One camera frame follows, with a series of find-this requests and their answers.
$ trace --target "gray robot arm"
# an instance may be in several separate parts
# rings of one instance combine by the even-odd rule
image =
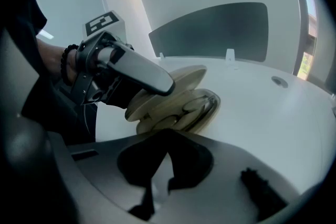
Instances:
[[[164,69],[107,31],[80,44],[76,66],[78,75],[67,96],[78,105],[99,101],[113,105],[114,99],[130,101],[140,89],[169,95],[175,87]]]

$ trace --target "dark panel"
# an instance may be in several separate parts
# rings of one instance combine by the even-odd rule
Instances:
[[[268,45],[268,14],[263,3],[214,6],[175,19],[149,34],[156,56],[224,57],[263,62]]]

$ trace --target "white curved surface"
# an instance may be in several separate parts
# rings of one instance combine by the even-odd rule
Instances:
[[[239,146],[271,166],[303,193],[324,178],[335,156],[336,118],[329,95],[291,74],[253,63],[223,59],[155,59],[167,71],[206,65],[198,88],[217,93],[222,106],[200,135]],[[284,89],[271,77],[288,83]],[[120,108],[99,103],[97,141],[134,135]]]

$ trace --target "black bracelet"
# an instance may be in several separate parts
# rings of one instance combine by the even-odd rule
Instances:
[[[62,59],[61,59],[61,76],[64,81],[64,83],[67,86],[71,86],[71,82],[68,79],[68,74],[67,74],[67,57],[68,54],[71,50],[78,49],[78,46],[76,44],[69,45],[68,48],[66,48],[62,54]]]

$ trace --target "circular lid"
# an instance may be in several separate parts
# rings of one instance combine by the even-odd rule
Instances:
[[[170,73],[175,81],[175,89],[169,96],[160,96],[150,94],[145,90],[137,93],[129,103],[125,112],[125,118],[128,121],[137,121],[142,119],[152,108],[171,100],[174,96],[186,91],[194,90],[203,79],[206,72],[206,66],[189,66],[174,70]]]

